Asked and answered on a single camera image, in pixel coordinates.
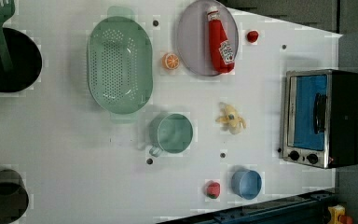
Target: toaster oven window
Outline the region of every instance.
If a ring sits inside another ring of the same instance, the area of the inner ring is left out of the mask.
[[[324,150],[325,99],[327,76],[303,76],[296,79],[296,113],[291,127],[291,147]]]

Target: toaster oven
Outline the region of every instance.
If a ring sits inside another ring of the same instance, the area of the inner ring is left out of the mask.
[[[283,159],[335,168],[358,164],[358,74],[288,72]]]

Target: small red tomato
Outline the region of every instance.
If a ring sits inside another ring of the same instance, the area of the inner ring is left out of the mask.
[[[212,199],[218,198],[220,195],[220,184],[213,182],[212,184],[210,184],[208,186],[208,188],[206,189],[206,192],[207,192],[208,197],[210,197]]]
[[[248,33],[248,35],[246,37],[248,38],[248,41],[250,43],[254,43],[258,39],[258,32],[257,31],[251,31],[251,32]]]

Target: ketchup label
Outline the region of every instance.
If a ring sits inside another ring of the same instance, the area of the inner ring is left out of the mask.
[[[228,43],[228,40],[223,41],[220,44],[220,54],[222,55],[223,62],[225,64],[234,63],[234,52]]]

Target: purple plate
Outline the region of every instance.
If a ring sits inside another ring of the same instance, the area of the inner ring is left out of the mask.
[[[177,48],[184,65],[193,73],[203,76],[217,76],[209,51],[209,25],[207,10],[217,7],[220,20],[225,28],[228,41],[238,51],[238,29],[231,13],[225,6],[214,0],[199,0],[186,8],[177,28]]]

